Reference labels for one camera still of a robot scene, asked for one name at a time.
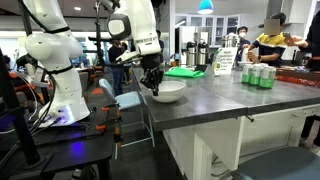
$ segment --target soda can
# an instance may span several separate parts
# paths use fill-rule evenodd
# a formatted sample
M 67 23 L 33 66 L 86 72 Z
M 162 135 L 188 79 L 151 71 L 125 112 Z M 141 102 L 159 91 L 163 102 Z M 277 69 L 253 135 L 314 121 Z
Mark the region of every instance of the soda can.
M 276 78 L 276 68 L 275 67 L 265 67 L 262 70 L 261 79 L 260 79 L 260 87 L 271 89 L 274 85 L 274 81 Z
M 260 63 L 260 65 L 265 68 L 265 67 L 268 67 L 269 65 L 267 63 Z
M 246 64 L 243 67 L 243 74 L 242 74 L 242 82 L 243 83 L 249 83 L 250 82 L 250 76 L 252 71 L 253 65 Z
M 253 65 L 251 75 L 250 75 L 250 84 L 252 84 L 252 85 L 259 85 L 260 84 L 262 69 L 263 69 L 263 67 L 259 64 Z

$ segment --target pole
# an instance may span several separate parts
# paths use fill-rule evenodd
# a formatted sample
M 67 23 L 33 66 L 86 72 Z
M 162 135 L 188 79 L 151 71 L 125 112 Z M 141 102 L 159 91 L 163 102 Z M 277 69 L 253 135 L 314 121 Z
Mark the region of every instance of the pole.
M 21 108 L 16 92 L 10 81 L 10 76 L 4 57 L 0 49 L 0 93 L 6 106 L 6 109 L 11 112 L 9 115 L 14 116 L 15 120 L 12 122 L 15 132 L 22 146 L 22 151 L 29 165 L 33 165 L 40 161 L 40 156 L 32 139 L 31 133 L 24 119 L 24 110 Z
M 104 69 L 105 63 L 103 61 L 103 51 L 101 49 L 101 28 L 100 28 L 100 19 L 99 19 L 99 11 L 100 11 L 100 2 L 96 3 L 96 36 L 97 36 L 97 54 L 99 57 L 99 62 L 102 64 Z

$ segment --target face mask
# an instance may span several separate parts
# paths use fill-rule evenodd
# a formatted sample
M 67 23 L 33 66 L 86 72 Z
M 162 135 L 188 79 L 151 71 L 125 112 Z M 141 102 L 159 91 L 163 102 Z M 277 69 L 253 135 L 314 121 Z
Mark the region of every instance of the face mask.
M 242 32 L 242 33 L 239 34 L 239 36 L 240 36 L 241 38 L 244 38 L 246 35 L 247 35 L 247 34 L 244 33 L 244 32 Z

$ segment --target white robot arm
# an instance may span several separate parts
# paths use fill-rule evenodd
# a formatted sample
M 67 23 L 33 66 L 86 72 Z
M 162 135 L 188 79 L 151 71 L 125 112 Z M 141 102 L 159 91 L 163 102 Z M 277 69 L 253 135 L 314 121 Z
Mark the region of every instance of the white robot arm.
M 136 51 L 124 53 L 117 58 L 117 62 L 126 63 L 137 57 L 142 57 L 141 67 L 145 76 L 141 79 L 147 88 L 158 95 L 158 86 L 162 82 L 163 71 L 160 71 L 161 52 L 159 39 L 156 32 L 156 20 L 150 0 L 112 0 L 101 1 L 103 4 L 110 2 L 114 13 L 109 17 L 108 30 L 115 40 L 132 39 Z
M 59 122 L 54 126 L 66 126 L 84 119 L 90 111 L 82 97 L 79 73 L 70 63 L 70 59 L 82 54 L 81 44 L 67 26 L 57 0 L 23 0 L 23 3 L 44 31 L 27 37 L 26 50 L 51 73 L 56 82 L 54 99 L 39 112 L 40 117 L 51 105 L 46 121 L 40 127 L 50 126 L 57 119 Z
M 24 4 L 31 18 L 43 29 L 42 34 L 32 34 L 26 39 L 28 54 L 40 61 L 55 79 L 56 91 L 51 102 L 46 122 L 42 127 L 70 125 L 87 117 L 90 112 L 82 97 L 78 72 L 72 68 L 70 59 L 79 57 L 81 44 L 72 35 L 65 22 L 57 0 L 19 0 Z M 145 78 L 141 80 L 157 95 L 163 72 L 159 71 L 160 45 L 156 34 L 156 21 L 150 0 L 103 0 L 111 8 L 109 33 L 112 39 L 133 39 L 136 51 L 122 55 L 119 60 L 127 61 L 142 56 L 141 66 Z M 41 116 L 47 104 L 39 112 Z

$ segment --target glass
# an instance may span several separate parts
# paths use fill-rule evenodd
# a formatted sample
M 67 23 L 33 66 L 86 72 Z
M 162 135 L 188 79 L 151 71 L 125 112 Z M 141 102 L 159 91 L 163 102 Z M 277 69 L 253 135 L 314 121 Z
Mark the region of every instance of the glass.
M 209 26 L 209 27 L 213 26 L 213 18 L 206 18 L 206 26 Z
M 191 17 L 191 26 L 202 26 L 202 17 Z
M 216 28 L 216 37 L 222 37 L 223 27 Z
M 229 17 L 228 18 L 228 27 L 238 26 L 238 17 Z
M 217 18 L 217 27 L 223 27 L 224 18 Z
M 218 45 L 218 46 L 220 46 L 220 45 L 222 45 L 222 37 L 216 37 L 216 42 L 214 43 L 214 45 Z
M 237 34 L 237 27 L 228 27 L 227 28 L 227 34 L 232 33 L 232 32 Z

